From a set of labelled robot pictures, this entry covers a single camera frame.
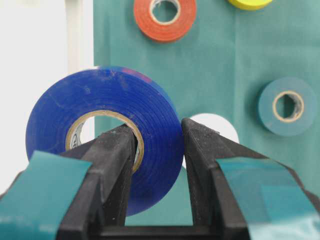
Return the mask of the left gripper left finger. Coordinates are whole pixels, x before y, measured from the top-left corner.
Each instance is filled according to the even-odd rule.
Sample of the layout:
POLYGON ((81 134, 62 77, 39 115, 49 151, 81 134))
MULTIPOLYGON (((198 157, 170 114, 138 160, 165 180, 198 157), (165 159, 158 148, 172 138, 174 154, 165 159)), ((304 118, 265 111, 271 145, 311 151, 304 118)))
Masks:
POLYGON ((0 198, 3 240, 87 240, 123 226, 136 138, 126 125, 59 155, 35 151, 0 198))

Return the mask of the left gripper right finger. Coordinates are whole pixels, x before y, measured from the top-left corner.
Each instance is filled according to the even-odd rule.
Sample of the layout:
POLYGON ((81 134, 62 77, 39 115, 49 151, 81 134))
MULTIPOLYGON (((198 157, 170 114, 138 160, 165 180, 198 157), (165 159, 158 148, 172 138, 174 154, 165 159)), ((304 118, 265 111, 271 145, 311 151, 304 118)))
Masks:
POLYGON ((192 219, 224 240, 317 240, 320 199, 296 172, 182 120, 192 219))

